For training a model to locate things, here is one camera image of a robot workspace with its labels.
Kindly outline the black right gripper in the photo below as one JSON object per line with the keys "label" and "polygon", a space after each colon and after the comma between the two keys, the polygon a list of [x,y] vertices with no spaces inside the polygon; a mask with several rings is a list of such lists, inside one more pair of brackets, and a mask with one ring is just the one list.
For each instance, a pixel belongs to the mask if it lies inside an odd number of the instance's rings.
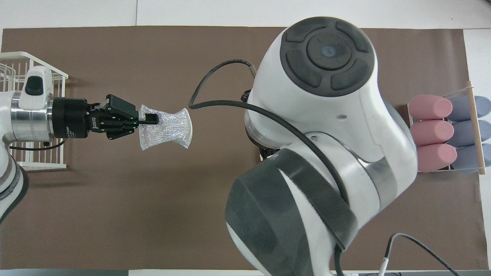
{"label": "black right gripper", "polygon": [[[246,90],[242,96],[241,96],[241,101],[244,102],[244,103],[247,103],[247,100],[248,100],[248,97],[250,95],[250,92],[252,90],[249,89],[249,90]],[[268,159],[270,156],[272,156],[273,154],[275,154],[276,152],[279,151],[279,149],[272,149],[272,148],[266,148],[264,147],[263,145],[260,145],[258,142],[256,142],[255,140],[252,139],[252,137],[249,135],[249,133],[246,131],[247,133],[247,137],[249,138],[249,140],[255,145],[258,147],[259,149],[259,159],[260,161],[263,161],[265,159]]]}

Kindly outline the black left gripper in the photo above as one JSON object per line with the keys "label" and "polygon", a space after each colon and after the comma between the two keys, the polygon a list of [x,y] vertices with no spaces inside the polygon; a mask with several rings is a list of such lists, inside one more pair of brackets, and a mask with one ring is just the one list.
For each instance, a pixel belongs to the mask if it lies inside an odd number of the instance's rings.
{"label": "black left gripper", "polygon": [[56,97],[52,103],[51,124],[56,138],[87,138],[89,133],[105,133],[114,140],[134,133],[141,124],[158,122],[158,115],[138,114],[135,105],[113,94],[101,103],[67,97]]}

